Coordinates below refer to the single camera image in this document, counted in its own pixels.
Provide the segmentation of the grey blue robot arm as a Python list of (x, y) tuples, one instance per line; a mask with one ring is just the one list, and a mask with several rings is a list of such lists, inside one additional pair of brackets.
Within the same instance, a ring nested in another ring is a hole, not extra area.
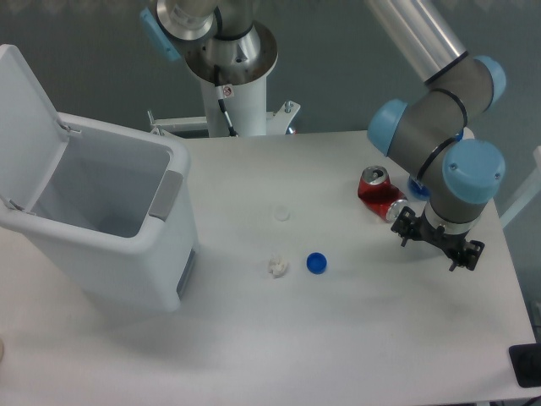
[[(439, 248), (453, 267), (473, 270), (484, 244), (467, 234), (497, 193), (505, 160), (489, 142), (459, 134), (500, 99), (505, 72), (492, 58), (471, 57), (429, 1), (368, 6), (428, 89), (413, 104), (388, 101), (368, 126), (369, 141), (429, 190), (424, 211), (401, 209), (391, 229), (403, 242)], [(255, 20), (252, 2), (152, 1), (139, 18), (154, 48), (182, 59), (199, 80), (210, 135), (270, 133), (265, 95), (247, 89), (265, 87), (277, 44)]]

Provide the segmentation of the blue cap behind arm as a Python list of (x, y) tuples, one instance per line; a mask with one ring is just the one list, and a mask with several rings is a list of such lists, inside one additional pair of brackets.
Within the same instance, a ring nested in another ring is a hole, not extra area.
[(430, 198), (430, 191), (429, 189), (423, 185), (421, 182), (419, 182), (414, 177), (410, 176), (407, 181), (407, 186), (412, 193), (412, 195), (422, 201), (428, 201)]

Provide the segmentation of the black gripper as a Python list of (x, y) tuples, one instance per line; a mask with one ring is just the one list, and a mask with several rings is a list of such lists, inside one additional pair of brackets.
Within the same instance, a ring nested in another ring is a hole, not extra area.
[(401, 210), (391, 226), (391, 231), (401, 238), (401, 247), (405, 247), (407, 242), (413, 239), (440, 249), (451, 259), (450, 272), (457, 267), (474, 271), (485, 248), (481, 241), (466, 241), (467, 232), (450, 234), (442, 227), (433, 228), (425, 216), (415, 219), (415, 212), (409, 206)]

